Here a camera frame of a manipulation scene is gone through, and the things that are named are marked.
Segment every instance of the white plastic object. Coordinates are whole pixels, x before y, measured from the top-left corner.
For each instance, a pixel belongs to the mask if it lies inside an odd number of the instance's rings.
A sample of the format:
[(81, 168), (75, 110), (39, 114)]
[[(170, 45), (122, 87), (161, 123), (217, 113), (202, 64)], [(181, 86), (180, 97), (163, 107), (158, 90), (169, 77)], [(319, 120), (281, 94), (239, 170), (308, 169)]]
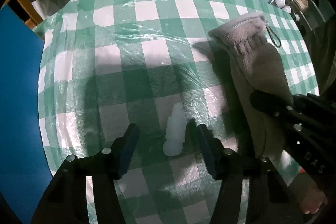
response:
[(62, 9), (70, 0), (35, 0), (31, 4), (40, 17), (45, 20)]
[(300, 20), (300, 16), (298, 14), (294, 14), (295, 15), (295, 21), (299, 21)]
[(280, 9), (286, 5), (285, 0), (275, 0), (275, 3)]
[(284, 10), (285, 12), (291, 13), (292, 12), (292, 8), (288, 5), (286, 5), (285, 7), (282, 8), (282, 10)]
[(186, 125), (182, 103), (176, 103), (167, 121), (166, 141), (163, 144), (163, 152), (166, 156), (176, 156), (182, 152)]

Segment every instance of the wall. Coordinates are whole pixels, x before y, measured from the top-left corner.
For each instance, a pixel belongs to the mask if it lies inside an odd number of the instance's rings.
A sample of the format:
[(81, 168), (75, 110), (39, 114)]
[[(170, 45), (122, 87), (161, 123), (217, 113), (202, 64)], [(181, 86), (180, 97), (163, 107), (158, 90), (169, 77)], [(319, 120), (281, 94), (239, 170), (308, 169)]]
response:
[(51, 180), (37, 113), (43, 41), (0, 10), (0, 192), (23, 224)]

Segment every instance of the table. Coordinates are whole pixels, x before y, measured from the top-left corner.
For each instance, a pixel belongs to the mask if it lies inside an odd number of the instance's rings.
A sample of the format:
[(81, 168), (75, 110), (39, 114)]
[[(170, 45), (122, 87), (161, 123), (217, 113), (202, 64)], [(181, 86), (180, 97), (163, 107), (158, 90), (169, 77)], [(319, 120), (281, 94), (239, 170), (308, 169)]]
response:
[[(211, 127), (224, 146), (248, 145), (228, 55), (207, 33), (255, 10), (281, 39), (290, 91), (318, 94), (290, 14), (259, 0), (72, 0), (39, 24), (34, 31), (45, 45), (38, 107), (51, 171), (69, 154), (90, 156), (110, 146), (134, 122), (140, 140), (128, 173), (115, 182), (126, 223), (209, 223), (220, 182), (207, 174), (190, 132), (181, 155), (163, 154), (167, 118), (182, 102), (187, 119)], [(299, 166), (287, 153), (281, 165), (289, 183)], [(90, 178), (87, 201), (96, 223)]]

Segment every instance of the brown object on shelf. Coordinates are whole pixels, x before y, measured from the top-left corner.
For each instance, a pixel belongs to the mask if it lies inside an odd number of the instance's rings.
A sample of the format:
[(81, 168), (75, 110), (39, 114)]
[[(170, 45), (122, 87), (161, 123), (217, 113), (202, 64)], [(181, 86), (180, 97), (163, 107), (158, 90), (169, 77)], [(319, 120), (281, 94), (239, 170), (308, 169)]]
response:
[[(5, 4), (8, 4), (9, 7), (13, 10), (13, 12), (16, 13), (16, 15), (25, 23), (25, 25), (32, 29), (36, 25), (42, 22), (42, 18), (40, 15), (35, 11), (34, 7), (30, 3), (29, 0), (6, 0)], [(22, 12), (20, 11), (20, 15), (17, 10), (13, 8), (13, 5), (15, 6), (18, 4), (21, 6), (26, 14), (22, 15)]]
[(308, 8), (308, 0), (295, 0), (301, 11), (305, 11)]

